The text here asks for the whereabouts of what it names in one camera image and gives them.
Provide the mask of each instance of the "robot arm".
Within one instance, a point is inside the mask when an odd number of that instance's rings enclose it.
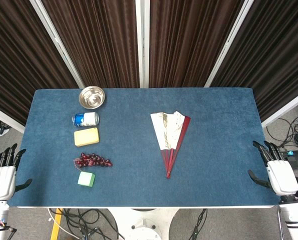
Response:
[[[293,169],[286,161],[278,147],[264,141],[268,149],[253,141],[253,145],[258,148],[263,163],[266,167],[269,181],[258,179],[249,170],[249,176],[258,185],[272,189],[280,196],[279,208],[284,217],[285,223],[293,240],[298,240],[298,198],[295,197],[298,191],[298,183]]]
[[[12,198],[15,192],[25,189],[32,182],[32,179],[28,179],[24,184],[16,186],[16,173],[21,157],[26,151],[25,149],[19,151],[14,158],[16,147],[17,144],[14,144],[0,153],[0,240],[5,239],[7,231],[10,231],[8,240],[17,231],[7,225],[9,211],[7,201]]]

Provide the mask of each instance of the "can label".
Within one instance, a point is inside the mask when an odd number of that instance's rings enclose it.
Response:
[[[77,113],[72,116],[72,122],[78,127],[96,126],[99,116],[96,112]]]

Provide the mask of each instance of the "table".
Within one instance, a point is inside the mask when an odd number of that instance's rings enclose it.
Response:
[[[100,142],[76,147],[72,116],[92,112],[81,89],[37,90],[21,148],[17,184],[32,184],[8,202],[17,207],[201,208],[268,207],[279,198],[256,185],[248,169],[267,179],[252,141],[264,134],[250,88],[104,89]],[[191,122],[173,166],[166,170],[150,114],[179,111]],[[113,167],[89,167],[93,187],[78,185],[73,159],[97,153]]]

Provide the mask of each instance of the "green block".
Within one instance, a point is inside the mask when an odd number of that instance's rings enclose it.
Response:
[[[91,172],[80,172],[78,184],[82,186],[92,187],[94,185],[95,175]]]

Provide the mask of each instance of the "brown curtain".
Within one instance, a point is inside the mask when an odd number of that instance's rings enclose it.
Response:
[[[25,125],[35,90],[77,87],[29,0],[0,0],[0,110]]]
[[[151,0],[149,87],[203,87],[243,0]]]
[[[138,88],[135,0],[43,0],[86,86]]]
[[[254,1],[212,87],[253,88],[261,120],[298,96],[298,0]]]

